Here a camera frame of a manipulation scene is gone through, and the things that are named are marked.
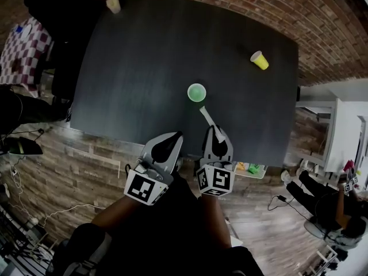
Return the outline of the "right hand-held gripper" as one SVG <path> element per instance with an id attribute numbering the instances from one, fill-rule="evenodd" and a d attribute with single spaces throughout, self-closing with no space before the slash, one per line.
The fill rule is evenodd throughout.
<path id="1" fill-rule="evenodd" d="M 224 140 L 219 144 L 222 159 L 232 159 L 233 146 L 223 128 L 219 127 Z M 224 196 L 232 192 L 235 180 L 235 163 L 231 160 L 215 159 L 212 145 L 214 127 L 211 125 L 203 142 L 203 158 L 199 160 L 200 167 L 195 172 L 201 194 Z"/>

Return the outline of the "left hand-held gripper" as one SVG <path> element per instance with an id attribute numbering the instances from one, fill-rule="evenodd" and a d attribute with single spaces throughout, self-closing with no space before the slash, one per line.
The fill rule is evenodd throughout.
<path id="1" fill-rule="evenodd" d="M 126 167 L 124 194 L 142 204 L 153 206 L 167 192 L 183 144 L 182 132 L 170 132 L 149 140 L 134 169 Z"/>

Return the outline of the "green cup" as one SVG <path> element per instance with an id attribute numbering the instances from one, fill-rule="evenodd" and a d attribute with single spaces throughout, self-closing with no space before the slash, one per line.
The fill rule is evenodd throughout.
<path id="1" fill-rule="evenodd" d="M 201 102 L 206 97 L 206 88 L 200 83 L 193 83 L 187 89 L 187 96 L 193 102 Z"/>

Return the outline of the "person's left forearm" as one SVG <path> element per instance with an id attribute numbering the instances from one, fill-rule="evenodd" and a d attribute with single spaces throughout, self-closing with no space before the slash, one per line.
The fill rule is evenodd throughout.
<path id="1" fill-rule="evenodd" d="M 110 232 L 119 227 L 141 206 L 139 201 L 124 196 L 97 214 L 92 224 Z"/>

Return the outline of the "person's right forearm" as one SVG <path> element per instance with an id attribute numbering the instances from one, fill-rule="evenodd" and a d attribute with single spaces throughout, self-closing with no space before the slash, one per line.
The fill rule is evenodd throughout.
<path id="1" fill-rule="evenodd" d="M 200 201 L 204 224 L 213 246 L 218 249 L 231 248 L 231 236 L 219 199 L 212 195 L 202 194 Z"/>

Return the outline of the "yellow cup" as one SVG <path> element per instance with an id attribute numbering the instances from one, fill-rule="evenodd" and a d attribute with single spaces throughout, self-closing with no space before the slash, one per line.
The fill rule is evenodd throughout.
<path id="1" fill-rule="evenodd" d="M 261 70 L 266 70 L 269 63 L 261 51 L 256 51 L 251 57 L 250 61 L 257 65 Z"/>

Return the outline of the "white basket with green items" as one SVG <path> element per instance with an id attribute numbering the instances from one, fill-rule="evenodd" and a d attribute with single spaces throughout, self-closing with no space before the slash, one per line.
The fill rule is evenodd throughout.
<path id="1" fill-rule="evenodd" d="M 267 166 L 262 164 L 238 162 L 235 167 L 236 175 L 254 179 L 263 179 L 266 171 Z"/>

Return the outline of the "dark table with white legs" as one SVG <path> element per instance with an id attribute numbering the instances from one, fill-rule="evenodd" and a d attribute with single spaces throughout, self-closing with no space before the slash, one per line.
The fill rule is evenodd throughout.
<path id="1" fill-rule="evenodd" d="M 193 83 L 228 135 L 237 162 L 282 165 L 294 124 L 298 46 L 235 12 L 191 0 L 123 0 L 101 14 L 78 76 L 70 125 L 136 144 L 183 133 L 201 156 L 208 123 L 189 100 Z M 261 70 L 250 57 L 261 51 Z"/>

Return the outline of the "person's black clothing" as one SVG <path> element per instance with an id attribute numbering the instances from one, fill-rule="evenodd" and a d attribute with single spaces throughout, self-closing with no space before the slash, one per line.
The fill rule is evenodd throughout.
<path id="1" fill-rule="evenodd" d="M 96 276 L 264 276 L 242 246 L 213 246 L 201 201 L 178 173 L 153 205 L 107 232 L 112 243 Z"/>

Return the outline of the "white grey box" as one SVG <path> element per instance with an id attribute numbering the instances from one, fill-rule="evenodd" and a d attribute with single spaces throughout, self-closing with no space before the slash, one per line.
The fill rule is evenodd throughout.
<path id="1" fill-rule="evenodd" d="M 230 238 L 231 238 L 231 245 L 232 247 L 238 247 L 238 246 L 242 246 L 243 242 L 239 239 L 234 227 L 232 226 L 229 218 L 225 218 L 225 222 L 227 224 L 229 233 L 230 233 Z"/>

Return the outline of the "black grey bag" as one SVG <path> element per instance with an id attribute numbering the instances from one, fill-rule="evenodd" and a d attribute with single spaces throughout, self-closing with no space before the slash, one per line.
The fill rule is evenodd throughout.
<path id="1" fill-rule="evenodd" d="M 96 276 L 111 243 L 112 237 L 100 227 L 82 224 L 58 245 L 45 276 Z"/>

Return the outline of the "white desk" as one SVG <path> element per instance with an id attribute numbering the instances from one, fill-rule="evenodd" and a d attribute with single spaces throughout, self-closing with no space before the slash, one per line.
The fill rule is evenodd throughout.
<path id="1" fill-rule="evenodd" d="M 299 158 L 338 173 L 349 160 L 355 160 L 362 123 L 368 120 L 368 78 L 302 87 L 297 108 L 316 114 L 329 114 L 321 120 L 328 125 L 323 153 L 292 152 Z"/>

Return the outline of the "grey chair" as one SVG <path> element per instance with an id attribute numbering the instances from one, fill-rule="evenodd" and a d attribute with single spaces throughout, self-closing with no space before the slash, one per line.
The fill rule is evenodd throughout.
<path id="1" fill-rule="evenodd" d="M 324 240 L 329 246 L 335 246 L 343 250 L 355 248 L 362 240 L 362 236 L 356 238 L 348 237 L 343 233 L 343 228 L 328 230 L 310 220 L 304 222 L 304 228 L 314 237 Z"/>

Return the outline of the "black oval board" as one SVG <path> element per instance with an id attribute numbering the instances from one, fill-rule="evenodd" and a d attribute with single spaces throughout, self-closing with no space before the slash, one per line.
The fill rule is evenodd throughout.
<path id="1" fill-rule="evenodd" d="M 13 155 L 42 155 L 41 147 L 31 139 L 24 137 L 8 137 L 4 141 L 8 153 Z"/>

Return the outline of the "light wooden rack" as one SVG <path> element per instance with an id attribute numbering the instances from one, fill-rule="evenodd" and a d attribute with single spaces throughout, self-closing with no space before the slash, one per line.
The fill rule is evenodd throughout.
<path id="1" fill-rule="evenodd" d="M 326 276 L 327 272 L 335 271 L 339 263 L 338 253 L 329 245 L 325 245 L 316 250 L 297 272 L 297 276 Z"/>
<path id="2" fill-rule="evenodd" d="M 27 228 L 0 205 L 0 276 L 47 276 L 53 257 L 48 234 Z"/>

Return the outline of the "black office chair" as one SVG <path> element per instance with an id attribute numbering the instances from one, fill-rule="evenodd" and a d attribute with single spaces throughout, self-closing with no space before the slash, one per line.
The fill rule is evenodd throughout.
<path id="1" fill-rule="evenodd" d="M 103 8 L 102 0 L 24 0 L 53 41 L 48 68 L 52 94 L 72 100 L 83 57 Z"/>

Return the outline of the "checkered cloth table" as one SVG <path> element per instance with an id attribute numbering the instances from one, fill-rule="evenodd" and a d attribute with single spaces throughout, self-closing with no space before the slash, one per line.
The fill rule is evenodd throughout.
<path id="1" fill-rule="evenodd" d="M 36 68 L 40 67 L 41 57 L 47 55 L 53 44 L 47 30 L 38 20 L 31 17 L 18 24 L 25 27 L 32 25 L 32 30 L 25 40 L 15 28 L 10 31 L 0 56 L 0 85 L 19 85 L 37 97 Z"/>

